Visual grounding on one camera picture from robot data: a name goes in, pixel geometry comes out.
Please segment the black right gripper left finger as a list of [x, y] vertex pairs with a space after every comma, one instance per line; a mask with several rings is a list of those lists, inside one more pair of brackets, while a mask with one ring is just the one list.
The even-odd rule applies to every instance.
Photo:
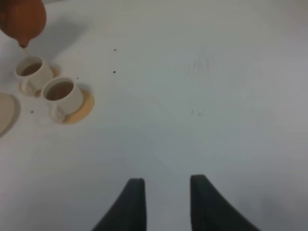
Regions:
[[144, 179], [129, 179], [94, 231], [145, 231], [146, 193]]

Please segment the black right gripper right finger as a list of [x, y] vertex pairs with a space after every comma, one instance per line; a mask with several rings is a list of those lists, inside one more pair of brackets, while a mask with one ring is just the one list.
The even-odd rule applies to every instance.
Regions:
[[193, 231], [257, 231], [204, 175], [190, 177], [190, 215]]

